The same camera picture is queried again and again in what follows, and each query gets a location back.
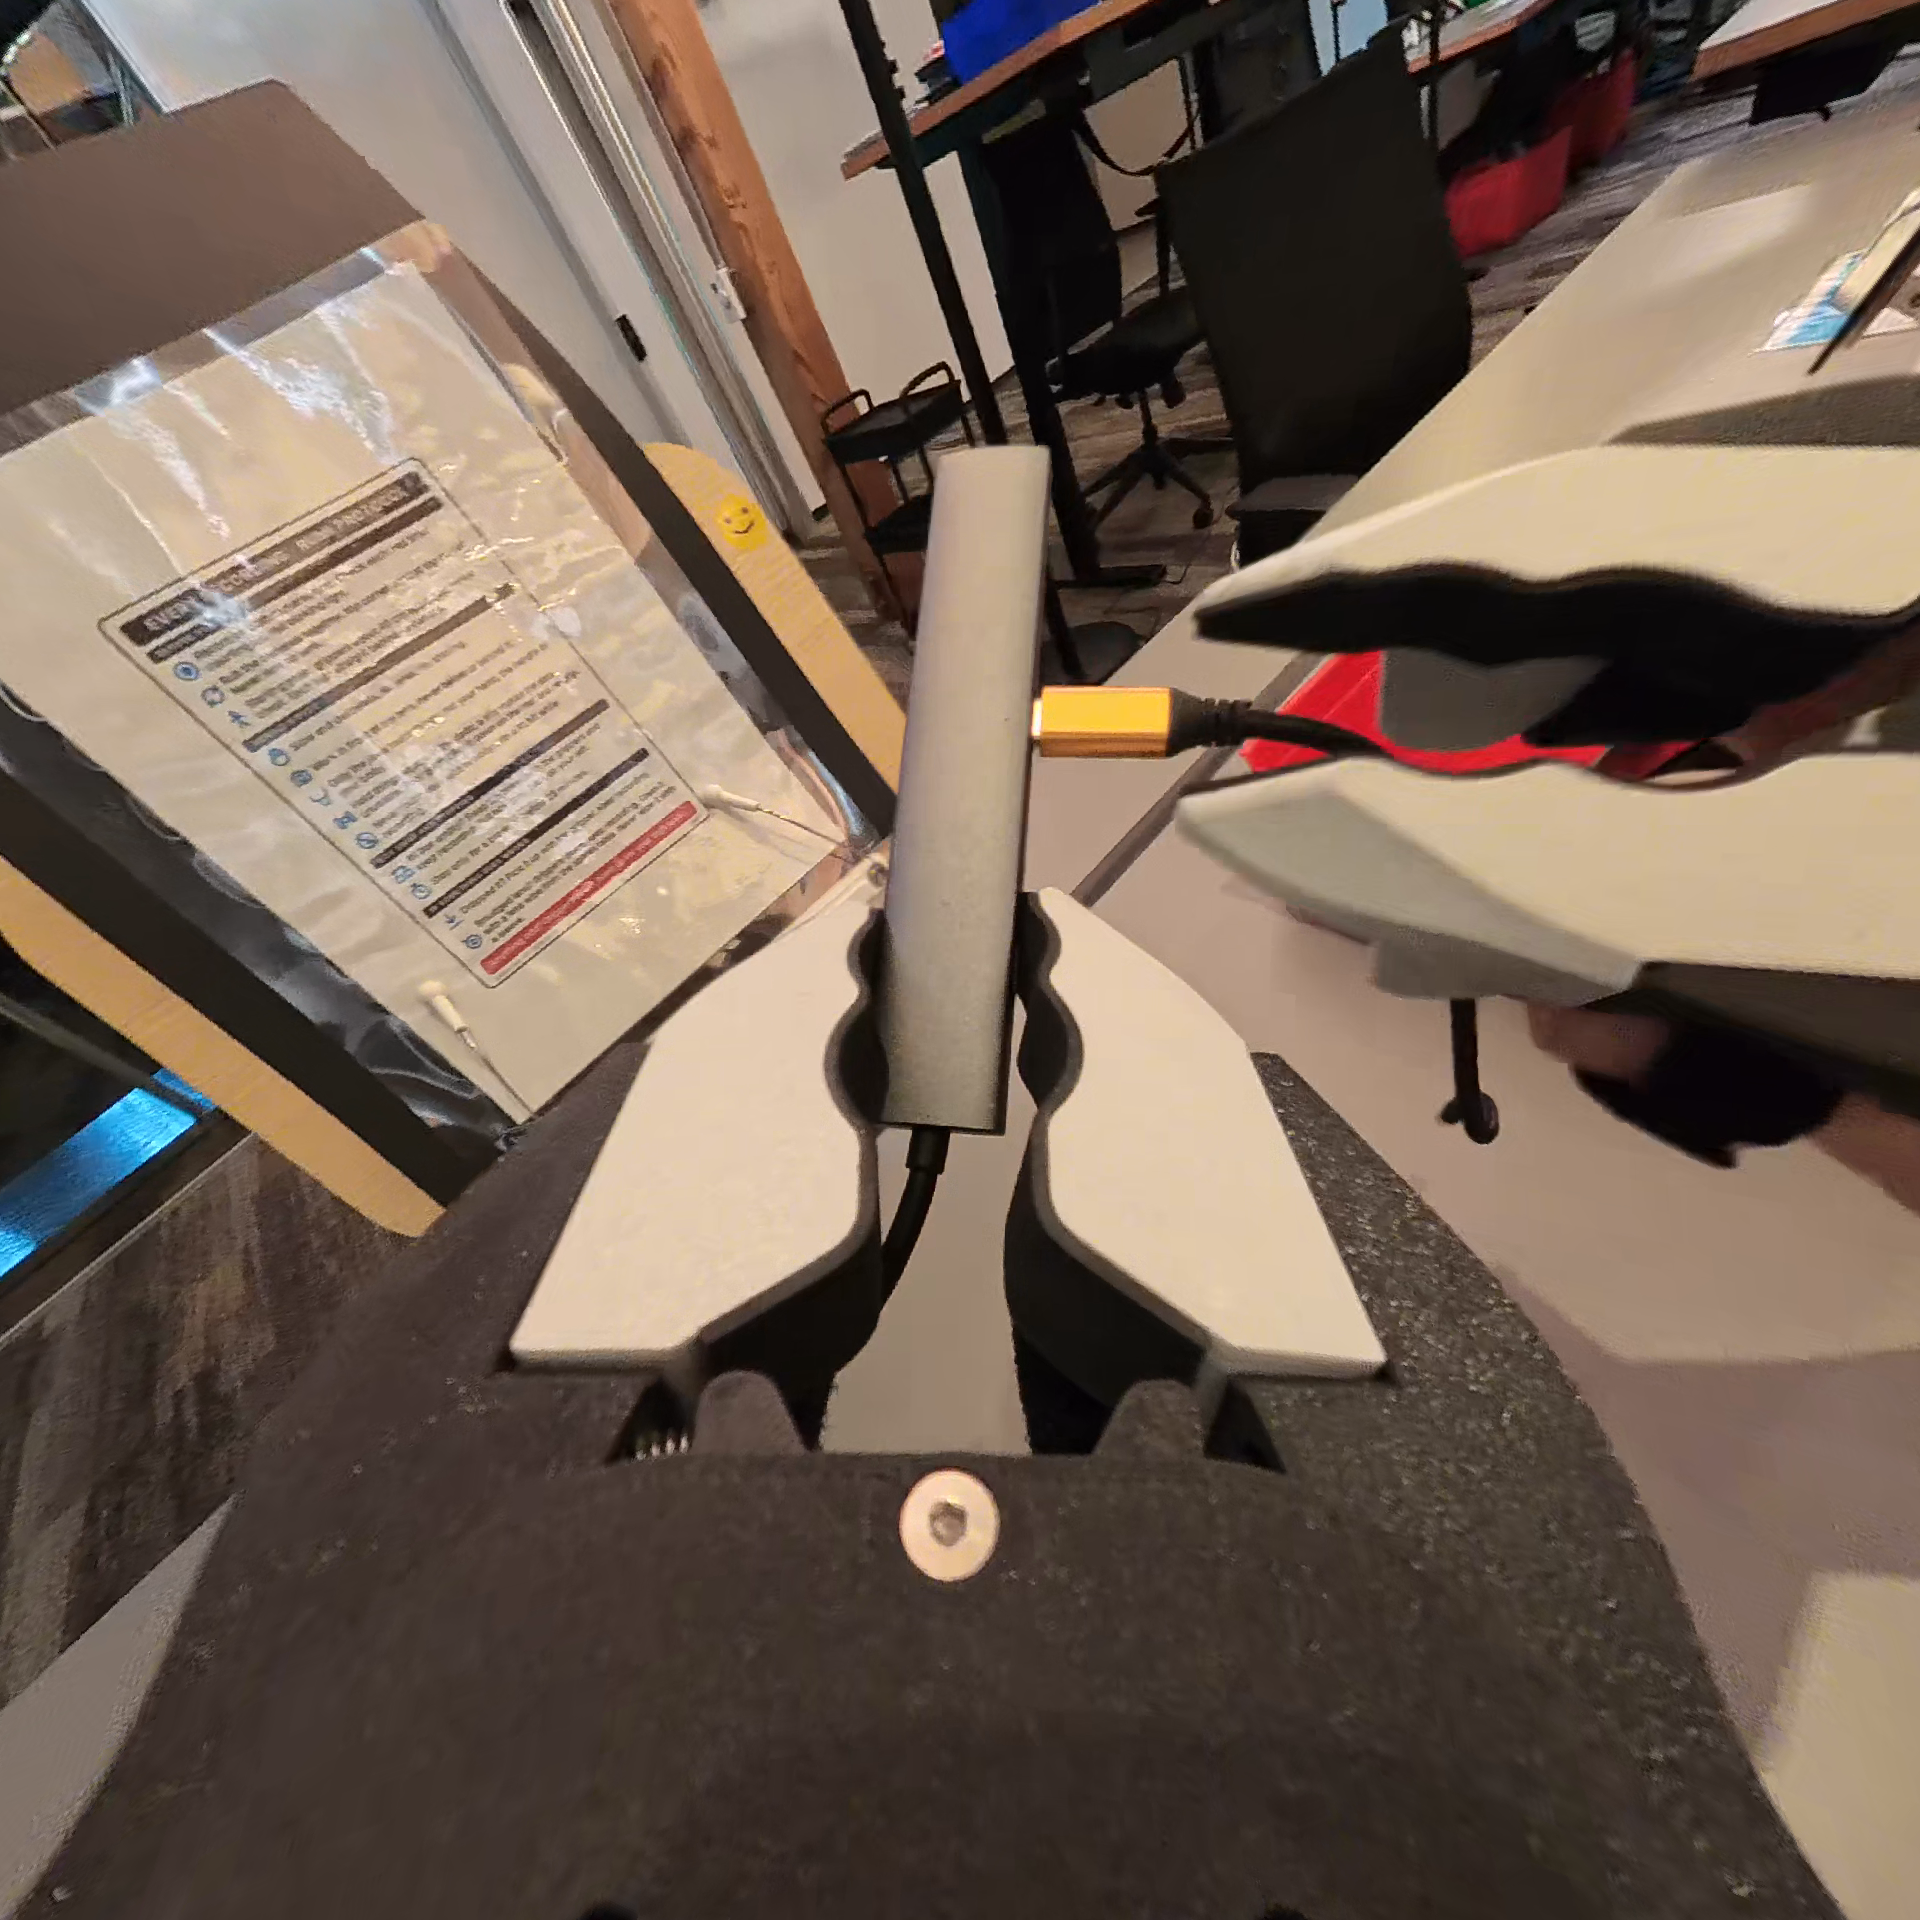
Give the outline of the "blue white paper packet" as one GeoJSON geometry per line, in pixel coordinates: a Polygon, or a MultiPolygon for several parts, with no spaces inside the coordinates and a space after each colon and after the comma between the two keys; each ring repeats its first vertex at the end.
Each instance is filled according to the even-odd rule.
{"type": "Polygon", "coordinates": [[[1917,189],[1908,189],[1871,240],[1836,255],[1808,293],[1787,306],[1760,352],[1814,350],[1816,365],[1860,338],[1917,332],[1917,189]]]}

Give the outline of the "person's right hand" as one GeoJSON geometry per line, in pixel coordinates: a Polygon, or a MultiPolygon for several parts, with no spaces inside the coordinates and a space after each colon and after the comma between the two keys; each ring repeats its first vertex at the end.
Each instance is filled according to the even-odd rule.
{"type": "Polygon", "coordinates": [[[1831,1071],[1720,1023],[1673,1023],[1612,1001],[1527,1005],[1533,1044],[1607,1113],[1697,1162],[1808,1140],[1917,1212],[1917,1119],[1831,1071]]]}

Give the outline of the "red plastic box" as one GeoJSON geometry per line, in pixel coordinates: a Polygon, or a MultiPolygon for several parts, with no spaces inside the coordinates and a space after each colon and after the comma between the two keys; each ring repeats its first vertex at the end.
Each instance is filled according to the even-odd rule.
{"type": "Polygon", "coordinates": [[[1512,765],[1533,761],[1566,761],[1575,765],[1598,765],[1616,756],[1628,776],[1646,776],[1657,772],[1680,751],[1694,742],[1665,740],[1653,748],[1603,749],[1603,748],[1561,748],[1540,749],[1528,744],[1523,735],[1507,735],[1488,748],[1456,749],[1456,751],[1424,751],[1387,737],[1383,729],[1383,657],[1369,656],[1332,656],[1312,668],[1296,690],[1279,700],[1279,713],[1300,716],[1315,722],[1332,725],[1335,729],[1352,732],[1383,748],[1383,751],[1399,762],[1439,776],[1478,776],[1502,772],[1512,765]]]}

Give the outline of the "black mesh office chair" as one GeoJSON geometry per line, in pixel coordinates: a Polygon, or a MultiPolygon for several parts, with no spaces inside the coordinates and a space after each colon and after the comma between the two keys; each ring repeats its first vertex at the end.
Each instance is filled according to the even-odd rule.
{"type": "Polygon", "coordinates": [[[1215,374],[1235,559],[1300,542],[1472,365],[1472,294],[1400,41],[1158,168],[1215,374]]]}

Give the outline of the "red storage bin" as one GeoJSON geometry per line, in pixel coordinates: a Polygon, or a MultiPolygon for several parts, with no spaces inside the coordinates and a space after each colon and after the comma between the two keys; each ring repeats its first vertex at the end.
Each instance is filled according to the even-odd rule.
{"type": "Polygon", "coordinates": [[[1638,52],[1624,46],[1553,86],[1524,138],[1456,170],[1447,185],[1456,250],[1502,250],[1556,212],[1571,181],[1622,143],[1638,79],[1638,52]]]}

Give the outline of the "laminated instruction sheet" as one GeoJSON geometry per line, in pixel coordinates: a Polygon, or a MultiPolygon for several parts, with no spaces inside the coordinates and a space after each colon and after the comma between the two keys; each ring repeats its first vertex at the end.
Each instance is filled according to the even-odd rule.
{"type": "Polygon", "coordinates": [[[485,990],[709,818],[419,460],[97,628],[485,990]]]}

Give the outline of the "black utility cart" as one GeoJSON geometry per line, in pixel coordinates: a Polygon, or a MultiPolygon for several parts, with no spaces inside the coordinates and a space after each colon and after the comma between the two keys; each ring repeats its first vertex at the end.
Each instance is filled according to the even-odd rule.
{"type": "Polygon", "coordinates": [[[896,564],[925,554],[932,456],[940,450],[979,445],[963,377],[949,361],[935,361],[911,374],[894,398],[875,399],[869,389],[847,390],[820,412],[820,430],[823,448],[849,488],[857,486],[854,468],[884,468],[894,493],[880,508],[857,493],[860,525],[901,605],[916,605],[918,586],[904,581],[896,564]]]}

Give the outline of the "black swivel chair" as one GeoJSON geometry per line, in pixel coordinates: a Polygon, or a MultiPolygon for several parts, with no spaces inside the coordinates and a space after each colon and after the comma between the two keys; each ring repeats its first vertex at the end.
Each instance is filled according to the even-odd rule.
{"type": "Polygon", "coordinates": [[[1133,309],[1093,325],[1052,322],[1047,382],[1055,399],[1112,399],[1139,414],[1139,444],[1085,482],[1093,525],[1099,528],[1141,482],[1163,490],[1177,486],[1195,503],[1191,525],[1214,524],[1211,496],[1181,466],[1151,414],[1151,399],[1167,408],[1187,399],[1179,364],[1204,340],[1187,287],[1151,294],[1133,309]]]}

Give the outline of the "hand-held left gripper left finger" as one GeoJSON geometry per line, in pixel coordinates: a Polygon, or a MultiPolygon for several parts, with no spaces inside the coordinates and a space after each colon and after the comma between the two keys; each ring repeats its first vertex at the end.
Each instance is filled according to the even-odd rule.
{"type": "Polygon", "coordinates": [[[511,1329],[537,1372],[709,1373],[721,1337],[860,1257],[872,1126],[844,1068],[872,895],[836,895],[649,1037],[511,1329]]]}

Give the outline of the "black stand pole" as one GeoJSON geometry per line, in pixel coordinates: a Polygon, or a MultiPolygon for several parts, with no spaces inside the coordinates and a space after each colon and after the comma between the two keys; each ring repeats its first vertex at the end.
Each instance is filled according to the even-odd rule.
{"type": "Polygon", "coordinates": [[[840,17],[853,44],[854,62],[875,110],[884,157],[892,162],[908,222],[913,231],[924,268],[941,310],[957,372],[980,431],[987,444],[1007,441],[997,390],[969,316],[969,304],[953,268],[940,209],[929,197],[925,170],[918,157],[916,136],[908,122],[904,95],[896,79],[896,63],[886,52],[880,25],[869,2],[839,2],[840,17]]]}

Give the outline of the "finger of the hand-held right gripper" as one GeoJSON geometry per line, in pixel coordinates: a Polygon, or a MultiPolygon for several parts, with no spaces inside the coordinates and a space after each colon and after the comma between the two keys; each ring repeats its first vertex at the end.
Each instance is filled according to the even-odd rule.
{"type": "Polygon", "coordinates": [[[1174,825],[1284,904],[1561,990],[1622,991],[1648,966],[1916,977],[1913,754],[1691,783],[1335,758],[1189,796],[1174,825]]]}
{"type": "Polygon", "coordinates": [[[1913,448],[1579,448],[1240,567],[1193,621],[1381,656],[1415,751],[1697,740],[1916,626],[1916,510],[1913,448]]]}

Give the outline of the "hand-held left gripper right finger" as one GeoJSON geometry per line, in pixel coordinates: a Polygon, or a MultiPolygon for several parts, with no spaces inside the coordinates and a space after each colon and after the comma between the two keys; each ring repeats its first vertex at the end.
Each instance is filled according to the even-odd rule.
{"type": "Polygon", "coordinates": [[[1065,890],[1021,898],[1015,1334],[1067,1381],[1365,1381],[1385,1349],[1237,1029],[1065,890]]]}

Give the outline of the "wooden top desk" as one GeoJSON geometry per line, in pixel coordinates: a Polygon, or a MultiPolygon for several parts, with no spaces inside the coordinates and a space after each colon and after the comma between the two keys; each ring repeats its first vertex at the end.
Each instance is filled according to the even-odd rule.
{"type": "MultiPolygon", "coordinates": [[[[1163,584],[1163,564],[1111,567],[1099,557],[1096,528],[1085,486],[1072,463],[1069,441],[1054,398],[1047,361],[1052,336],[1039,301],[1067,290],[1089,301],[1105,287],[1104,249],[1059,250],[1067,214],[1096,205],[1096,189],[1067,188],[1065,159],[1015,168],[993,151],[1025,127],[1047,129],[1061,153],[1081,151],[1079,127],[1087,106],[1179,63],[1193,95],[1193,132],[1177,136],[1195,145],[1230,125],[1230,102],[1217,68],[1235,41],[1272,38],[1289,29],[1302,44],[1308,78],[1318,78],[1308,5],[1267,2],[1111,2],[1081,6],[1052,23],[976,78],[908,110],[918,157],[928,168],[955,157],[963,166],[979,240],[987,261],[999,322],[1012,354],[1023,399],[1025,431],[1048,456],[1048,508],[1063,536],[1067,590],[1144,590],[1163,584]]],[[[839,162],[840,177],[857,181],[888,170],[880,132],[864,135],[839,162]]]]}

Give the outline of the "wooden post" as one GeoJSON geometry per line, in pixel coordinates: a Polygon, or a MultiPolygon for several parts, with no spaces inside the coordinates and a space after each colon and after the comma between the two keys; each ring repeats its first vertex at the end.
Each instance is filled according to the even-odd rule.
{"type": "Polygon", "coordinates": [[[823,412],[847,390],[840,359],[787,236],[772,189],[731,86],[693,2],[609,2],[612,25],[661,110],[665,135],[742,296],[744,332],[799,454],[877,610],[909,618],[901,590],[872,553],[867,503],[824,445],[823,412]]]}

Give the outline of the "grey usb hub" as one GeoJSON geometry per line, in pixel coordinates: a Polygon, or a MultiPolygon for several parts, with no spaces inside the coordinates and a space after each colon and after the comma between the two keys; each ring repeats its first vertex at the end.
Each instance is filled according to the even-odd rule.
{"type": "Polygon", "coordinates": [[[880,1124],[908,1133],[884,1293],[918,1246],[950,1137],[1003,1126],[1047,517],[1039,445],[936,463],[875,998],[880,1124]]]}

